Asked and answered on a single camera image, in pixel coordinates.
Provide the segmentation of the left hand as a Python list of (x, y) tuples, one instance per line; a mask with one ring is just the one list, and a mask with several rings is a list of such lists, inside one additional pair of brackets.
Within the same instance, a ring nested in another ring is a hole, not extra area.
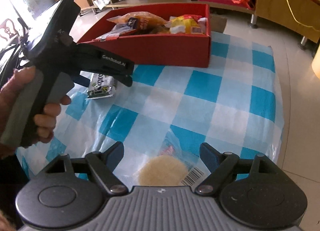
[(47, 103), (57, 75), (50, 80), (35, 66), (15, 70), (1, 88), (1, 159), (14, 155), (17, 148), (48, 143), (54, 137), (61, 105), (71, 103), (69, 96)]

